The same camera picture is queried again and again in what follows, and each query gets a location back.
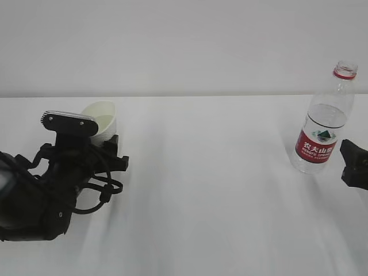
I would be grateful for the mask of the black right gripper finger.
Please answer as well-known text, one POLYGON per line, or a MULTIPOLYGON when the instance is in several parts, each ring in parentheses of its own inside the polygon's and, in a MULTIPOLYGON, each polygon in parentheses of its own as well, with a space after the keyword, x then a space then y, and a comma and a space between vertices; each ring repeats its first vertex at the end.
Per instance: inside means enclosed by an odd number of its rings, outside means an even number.
POLYGON ((348 187, 355 187, 363 190, 368 189, 367 169, 345 168, 342 172, 342 181, 348 187))
POLYGON ((352 141, 342 140, 340 153, 346 167, 367 168, 367 150, 360 148, 352 141))

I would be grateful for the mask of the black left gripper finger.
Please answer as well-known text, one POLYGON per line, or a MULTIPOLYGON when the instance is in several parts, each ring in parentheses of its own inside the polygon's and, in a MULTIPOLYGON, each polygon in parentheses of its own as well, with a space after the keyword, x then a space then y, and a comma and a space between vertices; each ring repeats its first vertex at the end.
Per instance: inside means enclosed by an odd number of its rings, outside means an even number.
POLYGON ((106 161, 117 160, 118 156, 118 135, 113 135, 109 140, 104 141, 99 148, 99 154, 106 161))

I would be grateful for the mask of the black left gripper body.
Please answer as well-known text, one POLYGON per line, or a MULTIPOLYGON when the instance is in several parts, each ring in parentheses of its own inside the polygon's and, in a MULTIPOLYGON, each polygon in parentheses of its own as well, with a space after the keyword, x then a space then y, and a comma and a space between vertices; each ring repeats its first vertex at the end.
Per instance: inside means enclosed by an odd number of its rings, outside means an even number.
POLYGON ((106 161, 99 154, 99 148, 89 137, 57 135, 54 145, 46 143, 41 146, 34 158, 34 166, 46 159, 50 169, 63 168, 69 175, 79 173, 82 176, 77 184, 80 189, 95 189, 101 193, 101 201, 109 201, 112 195, 123 191, 122 182, 113 179, 112 172, 125 172, 129 157, 106 161))

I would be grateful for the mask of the black Piper left robot arm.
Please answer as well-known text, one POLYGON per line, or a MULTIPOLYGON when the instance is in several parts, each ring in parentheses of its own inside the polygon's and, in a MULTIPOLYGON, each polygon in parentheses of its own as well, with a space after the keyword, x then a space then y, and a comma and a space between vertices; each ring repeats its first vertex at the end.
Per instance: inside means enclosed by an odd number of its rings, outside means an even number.
POLYGON ((1 241, 53 240, 65 234, 73 214, 100 210, 123 191, 113 172, 125 172, 118 135, 102 143, 57 135, 32 161, 1 153, 1 241))

